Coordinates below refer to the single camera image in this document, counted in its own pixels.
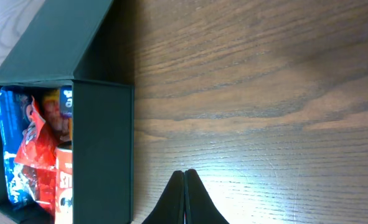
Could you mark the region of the blue Eclipse mint tin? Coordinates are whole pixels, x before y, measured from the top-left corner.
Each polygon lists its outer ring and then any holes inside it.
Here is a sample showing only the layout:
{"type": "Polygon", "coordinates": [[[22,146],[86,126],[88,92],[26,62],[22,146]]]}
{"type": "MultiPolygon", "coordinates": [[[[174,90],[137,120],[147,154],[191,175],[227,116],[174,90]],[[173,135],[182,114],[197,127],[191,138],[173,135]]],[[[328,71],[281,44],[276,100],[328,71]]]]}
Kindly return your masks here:
{"type": "Polygon", "coordinates": [[[73,91],[71,86],[62,86],[59,95],[60,114],[65,118],[72,117],[73,91]]]}

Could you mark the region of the yellow Hacks candy bag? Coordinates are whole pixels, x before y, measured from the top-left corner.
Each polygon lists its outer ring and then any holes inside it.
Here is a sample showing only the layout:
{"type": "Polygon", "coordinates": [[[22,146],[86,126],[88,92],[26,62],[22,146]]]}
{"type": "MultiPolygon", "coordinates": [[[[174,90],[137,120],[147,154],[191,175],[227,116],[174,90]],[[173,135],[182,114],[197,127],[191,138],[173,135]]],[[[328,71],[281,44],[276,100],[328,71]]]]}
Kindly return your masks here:
{"type": "Polygon", "coordinates": [[[60,113],[60,90],[47,91],[42,98],[42,108],[45,120],[52,128],[60,142],[71,141],[71,119],[60,113]]]}

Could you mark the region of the red Pringles can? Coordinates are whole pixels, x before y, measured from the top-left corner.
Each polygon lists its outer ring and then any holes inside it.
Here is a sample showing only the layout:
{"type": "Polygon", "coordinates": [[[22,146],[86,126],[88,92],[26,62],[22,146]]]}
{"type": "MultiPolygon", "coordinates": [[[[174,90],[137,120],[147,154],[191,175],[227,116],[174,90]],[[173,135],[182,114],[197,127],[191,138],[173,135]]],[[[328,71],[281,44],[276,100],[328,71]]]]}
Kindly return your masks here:
{"type": "Polygon", "coordinates": [[[72,142],[56,148],[55,224],[73,223],[72,142]]]}

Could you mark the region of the blue snack bar wrapper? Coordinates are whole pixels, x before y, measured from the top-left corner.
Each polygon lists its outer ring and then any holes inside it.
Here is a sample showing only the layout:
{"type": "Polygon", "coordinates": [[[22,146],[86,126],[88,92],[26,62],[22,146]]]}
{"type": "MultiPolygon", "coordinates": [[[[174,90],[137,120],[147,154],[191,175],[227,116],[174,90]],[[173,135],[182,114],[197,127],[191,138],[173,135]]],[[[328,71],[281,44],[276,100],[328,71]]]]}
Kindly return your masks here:
{"type": "Polygon", "coordinates": [[[14,162],[26,129],[32,122],[32,97],[23,89],[4,86],[0,89],[0,132],[7,198],[16,209],[32,203],[28,180],[22,164],[14,162]]]}

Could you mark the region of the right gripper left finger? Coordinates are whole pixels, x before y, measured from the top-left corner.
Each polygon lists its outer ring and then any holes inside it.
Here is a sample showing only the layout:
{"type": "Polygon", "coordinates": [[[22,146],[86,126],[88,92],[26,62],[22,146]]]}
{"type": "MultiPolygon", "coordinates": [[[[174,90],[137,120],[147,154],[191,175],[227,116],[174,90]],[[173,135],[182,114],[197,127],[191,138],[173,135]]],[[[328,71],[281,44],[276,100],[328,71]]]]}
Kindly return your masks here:
{"type": "Polygon", "coordinates": [[[163,193],[143,224],[184,223],[184,173],[172,173],[163,193]]]}

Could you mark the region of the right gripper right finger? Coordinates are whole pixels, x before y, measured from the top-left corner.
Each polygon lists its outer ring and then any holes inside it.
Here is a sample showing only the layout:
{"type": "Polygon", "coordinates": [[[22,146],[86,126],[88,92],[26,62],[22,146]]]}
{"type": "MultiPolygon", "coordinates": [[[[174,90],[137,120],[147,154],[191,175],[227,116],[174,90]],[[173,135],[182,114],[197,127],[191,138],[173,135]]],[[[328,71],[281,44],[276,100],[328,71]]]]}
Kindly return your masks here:
{"type": "Polygon", "coordinates": [[[214,205],[198,173],[184,173],[185,224],[229,224],[214,205]]]}

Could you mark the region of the black gift box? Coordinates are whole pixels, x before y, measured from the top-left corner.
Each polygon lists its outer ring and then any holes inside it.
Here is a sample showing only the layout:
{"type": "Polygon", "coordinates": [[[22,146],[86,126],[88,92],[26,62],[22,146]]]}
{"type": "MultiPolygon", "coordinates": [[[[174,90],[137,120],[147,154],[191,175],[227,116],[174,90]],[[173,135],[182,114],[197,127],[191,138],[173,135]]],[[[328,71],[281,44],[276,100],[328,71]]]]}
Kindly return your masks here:
{"type": "Polygon", "coordinates": [[[133,220],[130,1],[46,1],[0,66],[0,90],[72,87],[74,223],[133,220]]]}

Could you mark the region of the red Hacks candy bag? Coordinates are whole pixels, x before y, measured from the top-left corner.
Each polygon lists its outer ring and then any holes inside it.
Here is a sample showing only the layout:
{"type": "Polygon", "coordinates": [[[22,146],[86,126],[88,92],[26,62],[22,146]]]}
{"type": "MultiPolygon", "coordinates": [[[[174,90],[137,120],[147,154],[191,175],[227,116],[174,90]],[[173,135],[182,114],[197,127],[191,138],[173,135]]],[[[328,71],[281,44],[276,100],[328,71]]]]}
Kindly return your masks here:
{"type": "Polygon", "coordinates": [[[33,201],[54,216],[55,148],[58,141],[41,116],[39,104],[34,98],[26,107],[26,115],[30,124],[23,131],[23,139],[14,162],[23,166],[21,175],[33,201]]]}

